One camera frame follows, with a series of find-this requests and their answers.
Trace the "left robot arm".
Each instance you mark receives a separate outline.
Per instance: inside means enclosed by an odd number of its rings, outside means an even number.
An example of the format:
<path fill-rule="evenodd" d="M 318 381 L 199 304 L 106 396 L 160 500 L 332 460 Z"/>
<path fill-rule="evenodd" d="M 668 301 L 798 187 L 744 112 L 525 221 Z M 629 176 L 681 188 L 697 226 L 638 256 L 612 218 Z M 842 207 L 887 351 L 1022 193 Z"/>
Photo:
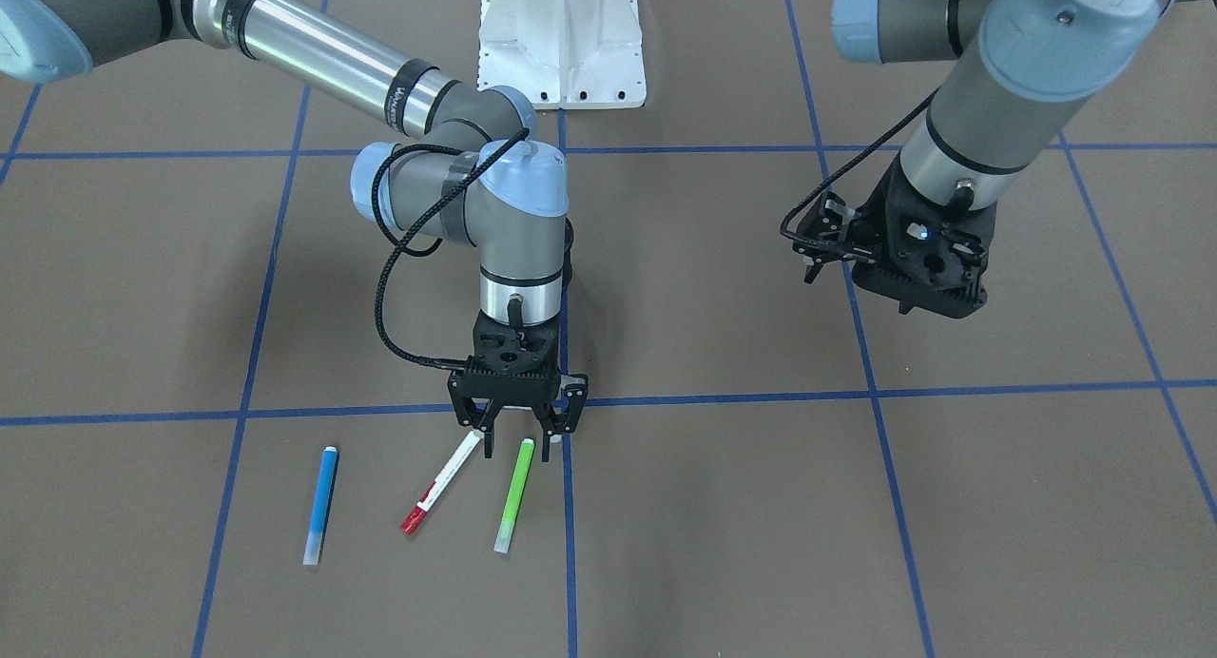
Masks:
<path fill-rule="evenodd" d="M 913 133 L 852 210 L 821 182 L 787 234 L 804 281 L 854 261 L 868 289 L 977 289 L 996 203 L 1087 100 L 1131 64 L 1177 0 L 832 0 L 852 63 L 950 60 Z"/>

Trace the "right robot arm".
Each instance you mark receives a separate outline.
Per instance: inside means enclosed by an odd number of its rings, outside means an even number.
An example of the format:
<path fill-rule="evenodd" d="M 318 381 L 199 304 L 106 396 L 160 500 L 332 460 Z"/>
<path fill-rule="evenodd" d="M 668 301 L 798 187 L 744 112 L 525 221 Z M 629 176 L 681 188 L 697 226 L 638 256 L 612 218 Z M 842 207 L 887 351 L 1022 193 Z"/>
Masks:
<path fill-rule="evenodd" d="M 449 373 L 454 414 L 493 451 L 505 407 L 527 407 L 551 444 L 578 427 L 583 373 L 562 373 L 559 313 L 570 285 L 567 169 L 535 141 L 535 111 L 514 88 L 473 89 L 301 0 L 1 0 L 2 72 L 30 85 L 84 75 L 174 39 L 231 47 L 357 111 L 399 142 L 370 144 L 352 165 L 361 216 L 393 249 L 374 299 L 383 345 Z M 465 359 L 406 352 L 385 327 L 385 293 L 413 240 L 473 247 L 481 311 Z"/>

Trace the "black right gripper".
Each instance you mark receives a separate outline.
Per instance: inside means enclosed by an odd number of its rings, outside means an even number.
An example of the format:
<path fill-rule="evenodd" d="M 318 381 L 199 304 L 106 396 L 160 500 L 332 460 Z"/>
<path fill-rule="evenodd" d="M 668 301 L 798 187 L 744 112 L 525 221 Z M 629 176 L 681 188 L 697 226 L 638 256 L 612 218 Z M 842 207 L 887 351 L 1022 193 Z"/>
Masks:
<path fill-rule="evenodd" d="M 484 459 L 494 452 L 494 423 L 503 407 L 531 407 L 542 428 L 542 462 L 553 442 L 574 433 L 589 398 L 587 373 L 452 373 L 453 410 L 464 427 L 478 432 Z"/>

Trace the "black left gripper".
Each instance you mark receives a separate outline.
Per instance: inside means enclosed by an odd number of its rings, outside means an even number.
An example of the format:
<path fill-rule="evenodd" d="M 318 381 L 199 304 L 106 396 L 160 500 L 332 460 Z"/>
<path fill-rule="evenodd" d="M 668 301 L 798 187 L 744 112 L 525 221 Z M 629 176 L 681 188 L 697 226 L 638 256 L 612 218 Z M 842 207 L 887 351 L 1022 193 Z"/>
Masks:
<path fill-rule="evenodd" d="M 829 261 L 887 261 L 886 230 L 882 199 L 853 208 L 839 195 L 820 195 L 796 227 L 793 244 L 804 261 L 802 281 L 812 285 Z"/>

